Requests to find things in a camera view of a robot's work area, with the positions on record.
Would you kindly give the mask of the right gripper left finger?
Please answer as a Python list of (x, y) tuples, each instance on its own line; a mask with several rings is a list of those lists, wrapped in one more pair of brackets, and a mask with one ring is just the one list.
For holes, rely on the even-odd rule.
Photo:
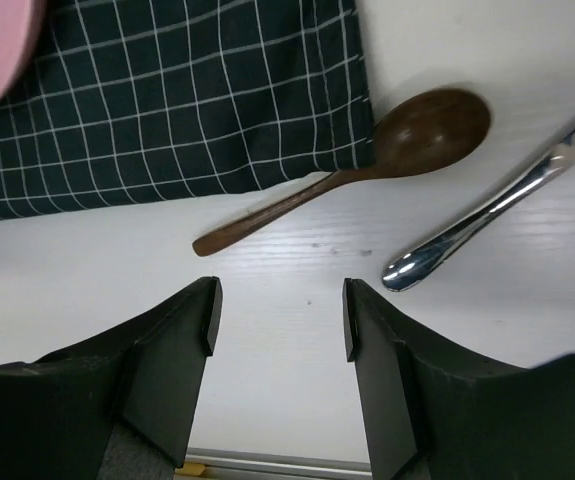
[(31, 362), (0, 365), (0, 479), (170, 479), (222, 308), (215, 277)]

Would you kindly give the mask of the dark checkered cloth napkin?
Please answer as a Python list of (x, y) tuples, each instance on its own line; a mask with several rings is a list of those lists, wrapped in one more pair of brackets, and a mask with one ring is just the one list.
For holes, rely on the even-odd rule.
[(0, 101), (0, 220), (373, 161), (352, 1), (53, 1)]

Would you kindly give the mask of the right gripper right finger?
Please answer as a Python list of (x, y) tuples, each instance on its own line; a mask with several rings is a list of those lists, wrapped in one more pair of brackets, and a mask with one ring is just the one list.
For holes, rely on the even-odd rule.
[(376, 479), (575, 479), (575, 353), (520, 368), (407, 316), (367, 283), (343, 285)]

